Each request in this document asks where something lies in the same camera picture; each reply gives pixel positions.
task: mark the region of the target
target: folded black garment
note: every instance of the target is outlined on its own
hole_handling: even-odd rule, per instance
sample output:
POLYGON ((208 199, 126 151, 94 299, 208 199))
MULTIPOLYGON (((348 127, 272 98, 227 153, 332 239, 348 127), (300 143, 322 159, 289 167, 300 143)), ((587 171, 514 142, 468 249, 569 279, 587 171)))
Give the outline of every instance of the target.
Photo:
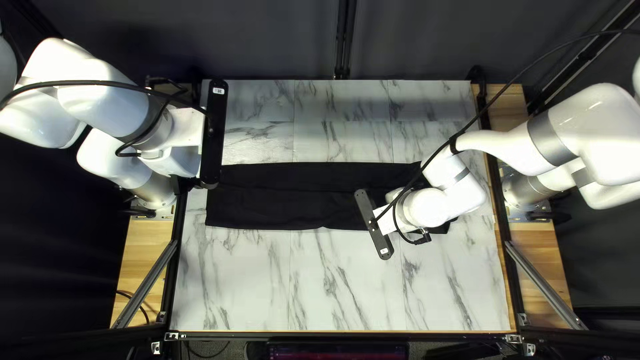
MULTIPOLYGON (((257 230, 366 230, 353 193, 366 189, 378 206, 404 187, 420 163, 272 163, 222 166, 207 194, 209 226, 257 230)), ((416 184, 424 186, 420 177, 416 184)))

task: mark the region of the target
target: black cable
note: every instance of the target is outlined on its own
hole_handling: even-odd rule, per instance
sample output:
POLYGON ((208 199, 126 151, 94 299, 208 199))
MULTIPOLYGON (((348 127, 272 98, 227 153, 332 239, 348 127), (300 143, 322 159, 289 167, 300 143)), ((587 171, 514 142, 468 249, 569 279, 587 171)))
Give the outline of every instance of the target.
POLYGON ((128 142, 123 143, 122 146, 120 146, 119 148, 116 149, 116 152, 115 152, 116 156, 118 156, 119 158, 138 158, 138 157, 140 157, 141 154, 139 152, 137 152, 137 151, 126 152, 124 154, 122 152, 124 151, 124 149, 130 147, 131 145, 142 141, 142 139, 146 138, 156 128, 156 124, 162 118, 162 114, 164 112, 164 109, 166 109, 167 105, 169 105, 169 100, 165 100, 164 101, 164 103, 162 104, 162 107, 160 107, 160 110, 156 114, 156 117, 154 118, 154 120, 151 122, 151 124, 149 124, 149 126, 142 133, 140 133, 140 135, 138 135, 135 138, 129 140, 128 142))
MULTIPOLYGON (((131 300, 131 295, 129 295, 129 294, 125 293, 125 292, 122 292, 120 290, 116 290, 116 294, 122 295, 124 297, 129 298, 129 300, 131 300)), ((145 316, 145 319, 147 320, 147 325, 151 324, 151 322, 149 321, 149 316, 147 315, 147 312, 142 308, 142 305, 140 306, 140 311, 142 311, 142 315, 145 316)))
POLYGON ((208 355, 208 356, 204 356, 204 355, 200 355, 197 352, 193 351, 193 349, 191 348, 191 346, 189 345, 188 341, 185 341, 184 344, 187 346, 187 350, 189 351, 188 354, 193 354, 196 355, 197 357, 201 357, 202 359, 213 359, 214 357, 222 354, 223 351, 225 351, 225 349, 227 348, 227 346, 229 346, 229 343, 231 341, 227 341, 227 343, 225 344, 225 346, 222 347, 222 349, 220 349, 220 351, 218 351, 217 353, 213 354, 213 355, 208 355))
POLYGON ((148 88, 143 88, 142 86, 138 86, 138 85, 132 85, 132 84, 127 84, 127 83, 120 83, 117 81, 106 81, 106 80, 60 80, 60 81, 44 81, 41 83, 33 83, 33 84, 29 84, 29 85, 24 85, 20 88, 17 88, 13 91, 11 91, 9 94, 6 94, 5 97, 3 97, 3 99, 0 101, 0 110, 3 109, 8 103, 9 101, 11 101, 11 99, 13 99, 16 95, 19 95, 23 92, 29 91, 29 90, 35 90, 35 89, 40 89, 40 88, 49 88, 52 86, 80 86, 80 85, 97 85, 97 86, 110 86, 112 88, 121 88, 121 89, 127 89, 127 90, 132 90, 132 91, 137 91, 137 92, 142 92, 145 94, 149 94, 149 95, 155 95, 158 97, 162 97, 163 99, 167 99, 169 101, 175 101, 179 104, 182 104, 184 106, 188 106, 189 108, 192 108, 196 111, 199 111, 200 113, 204 114, 205 117, 209 117, 207 114, 207 111, 204 110, 203 108, 194 105, 186 100, 183 100, 180 97, 174 96, 174 95, 170 95, 170 94, 166 94, 164 92, 159 92, 159 91, 155 91, 155 90, 151 90, 148 88))
MULTIPOLYGON (((178 91, 173 93, 172 96, 182 95, 182 94, 186 93, 187 91, 189 91, 186 87, 174 82, 173 80, 166 79, 166 78, 160 78, 160 79, 166 80, 167 82, 169 82, 169 84, 171 84, 171 85, 175 86, 176 88, 178 88, 178 91)), ((151 124, 149 124, 149 126, 142 133, 140 133, 140 135, 138 135, 135 138, 129 140, 128 142, 125 142, 124 144, 122 144, 122 146, 120 146, 119 148, 116 149, 116 156, 118 156, 119 158, 137 158, 137 157, 140 157, 140 153, 137 152, 137 151, 128 152, 126 154, 122 154, 122 152, 124 151, 124 149, 130 147, 131 145, 144 140, 156 128, 156 124, 162 118, 162 114, 164 113, 164 110, 166 109, 167 105, 169 105, 170 101, 171 100, 169 100, 169 99, 164 101, 164 103, 160 107, 160 110, 157 112, 156 117, 154 118, 154 120, 151 122, 151 124)))
POLYGON ((151 209, 121 209, 121 210, 118 210, 118 212, 121 214, 132 216, 132 217, 135 217, 135 216, 147 217, 147 218, 156 217, 156 211, 151 209))
POLYGON ((138 353, 138 348, 137 347, 131 347, 129 349, 129 353, 127 354, 127 359, 126 360, 133 360, 136 358, 136 354, 138 353))
POLYGON ((564 42, 556 47, 554 47, 553 49, 551 49, 550 51, 546 52, 545 54, 543 54, 542 56, 538 57, 537 59, 535 59, 532 63, 528 64, 526 67, 524 67, 524 69, 522 69, 518 74, 516 74, 516 76, 513 77, 513 79, 511 79, 508 83, 506 83, 501 89, 500 91, 498 91, 491 100, 489 100, 487 102, 487 104, 484 106, 484 108, 482 108, 480 111, 478 111, 478 113, 475 115, 474 118, 472 118, 471 120, 469 120, 469 122, 467 123, 467 125, 465 125, 462 129, 460 129, 457 133, 453 134, 453 136, 451 136, 445 143, 443 143, 430 157, 429 159, 427 159, 427 161, 425 161, 425 163, 420 167, 420 170, 418 171, 418 173, 413 177, 413 179, 411 179, 411 181, 397 194, 397 196, 389 203, 389 205, 378 215, 376 216, 376 218, 374 219, 375 221, 380 220, 380 218, 389 211, 389 209, 393 209, 393 218, 394 218, 394 224, 396 225, 396 230, 398 231, 398 233, 400 234, 400 236, 408 242, 411 242, 409 239, 407 239, 402 232, 400 231, 400 229, 398 229, 397 226, 397 222, 396 222, 396 203, 398 202, 398 200, 402 197, 402 195, 404 195, 404 193, 406 193, 410 188, 411 185, 413 185, 422 175, 422 172, 424 171, 424 169, 429 165, 429 163, 431 163, 431 161, 433 161, 433 158, 435 158, 435 156, 442 151, 442 149, 444 149, 450 142, 452 138, 457 138, 458 136, 462 135, 468 128, 471 127, 471 125, 473 125, 473 123, 476 122, 477 119, 480 118, 480 116, 482 116, 484 113, 486 113, 489 110, 489 107, 498 99, 498 97, 500 97, 520 76, 522 76, 522 74, 524 74, 525 72, 529 71, 529 69, 531 69, 532 67, 534 67, 535 65, 537 65, 539 62, 541 62, 542 60, 544 60, 545 58, 547 58, 547 56, 555 53, 558 50, 561 50, 569 45, 572 45, 573 43, 576 43, 578 41, 581 40, 585 40, 585 39, 589 39, 589 38, 593 38, 593 37, 598 37, 600 35, 611 35, 611 34, 631 34, 631 35, 640 35, 640 30, 632 30, 632 29, 619 29, 619 30, 604 30, 604 31, 596 31, 594 33, 588 33, 585 35, 581 35, 577 38, 574 38, 572 40, 569 40, 567 42, 564 42))

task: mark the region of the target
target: table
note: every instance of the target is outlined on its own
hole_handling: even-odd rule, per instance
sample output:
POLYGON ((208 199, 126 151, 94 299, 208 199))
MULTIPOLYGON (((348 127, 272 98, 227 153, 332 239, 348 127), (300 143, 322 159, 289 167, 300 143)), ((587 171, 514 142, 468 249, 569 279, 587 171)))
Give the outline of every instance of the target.
MULTIPOLYGON (((494 86, 490 86, 489 92, 495 92, 494 86)), ((507 124, 508 121, 513 121, 512 125, 515 124, 515 121, 512 119, 518 119, 520 121, 526 119, 526 114, 524 113, 524 97, 522 95, 522 89, 518 86, 512 88, 505 95, 503 95, 500 100, 494 105, 493 110, 490 112, 493 123, 495 126, 509 126, 507 124)), ((267 154, 267 156, 274 156, 273 153, 267 154)), ((384 154, 381 155, 382 160, 385 160, 384 154)), ((134 290, 137 287, 137 284, 127 284, 125 283, 125 279, 132 279, 135 277, 135 273, 139 274, 139 278, 141 279, 145 274, 146 270, 143 270, 141 251, 136 251, 135 249, 141 249, 141 245, 134 245, 136 243, 144 242, 144 233, 150 231, 151 228, 157 226, 164 228, 166 236, 165 239, 169 239, 170 230, 167 225, 146 225, 146 224, 161 224, 161 222, 141 222, 141 221, 132 221, 130 226, 129 239, 127 240, 127 250, 125 252, 125 259, 123 262, 123 270, 121 273, 121 281, 122 285, 119 287, 123 290, 134 290)), ((559 291, 561 295, 566 295, 566 299, 568 300, 568 292, 566 290, 566 282, 564 281, 564 276, 562 272, 561 262, 559 260, 559 253, 557 250, 557 244, 555 243, 555 235, 553 232, 552 226, 545 224, 531 224, 533 226, 528 226, 522 228, 521 225, 517 227, 512 227, 512 235, 514 241, 522 246, 523 252, 529 257, 529 259, 538 267, 538 270, 542 272, 542 274, 551 282, 551 284, 559 291)), ((149 244, 148 246, 156 246, 161 250, 162 242, 155 245, 149 244)), ((155 260, 156 257, 149 254, 147 257, 148 267, 155 260)), ((541 295, 537 295, 534 291, 535 289, 531 289, 527 287, 527 281, 523 280, 523 296, 525 302, 525 308, 534 325, 561 325, 559 323, 559 319, 554 316, 554 313, 550 308, 546 305, 546 302, 541 295)), ((152 307, 158 308, 159 301, 155 304, 149 301, 149 297, 147 298, 147 302, 151 304, 152 307)), ((131 325, 136 325, 139 322, 138 318, 134 319, 131 325)), ((514 328, 513 315, 509 316, 509 327, 511 329, 514 328)))

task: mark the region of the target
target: black strap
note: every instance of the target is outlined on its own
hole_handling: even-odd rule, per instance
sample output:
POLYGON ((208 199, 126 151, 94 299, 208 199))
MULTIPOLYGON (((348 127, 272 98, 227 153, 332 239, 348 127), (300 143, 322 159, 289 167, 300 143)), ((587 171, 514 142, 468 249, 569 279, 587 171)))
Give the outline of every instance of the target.
POLYGON ((452 137, 449 138, 449 148, 451 150, 451 153, 454 155, 458 155, 459 153, 461 153, 461 151, 458 151, 456 149, 456 140, 460 135, 462 134, 455 133, 452 137))

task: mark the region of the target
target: black wall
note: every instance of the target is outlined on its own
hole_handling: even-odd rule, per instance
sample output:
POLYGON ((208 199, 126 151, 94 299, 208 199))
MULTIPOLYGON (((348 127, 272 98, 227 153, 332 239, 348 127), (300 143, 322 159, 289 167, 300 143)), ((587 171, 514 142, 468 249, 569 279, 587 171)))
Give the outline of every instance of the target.
MULTIPOLYGON (((52 35, 9 1, 0 19, 25 58, 52 35)), ((128 217, 114 184, 77 164, 80 143, 44 149, 0 134, 2 344, 110 326, 128 217)))
MULTIPOLYGON (((333 75, 339 0, 33 2, 65 37, 136 79, 179 78, 192 65, 223 78, 333 75)), ((489 80, 504 82, 626 3, 359 1, 351 77, 464 79, 479 64, 489 80)), ((535 85, 558 59, 541 64, 524 83, 535 85)))

